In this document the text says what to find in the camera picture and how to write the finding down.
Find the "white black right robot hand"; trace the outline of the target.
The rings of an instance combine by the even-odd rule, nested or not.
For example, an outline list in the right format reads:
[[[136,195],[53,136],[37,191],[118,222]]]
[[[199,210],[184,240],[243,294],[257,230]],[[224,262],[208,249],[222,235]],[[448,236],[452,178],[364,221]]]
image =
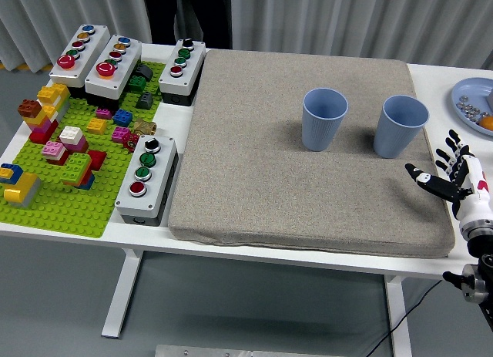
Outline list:
[[[454,130],[449,131],[445,142],[451,151],[437,149],[439,160],[435,164],[447,174],[446,179],[411,163],[405,165],[406,171],[420,188],[450,202],[452,214],[462,227],[472,221],[491,220],[491,195],[480,160]]]

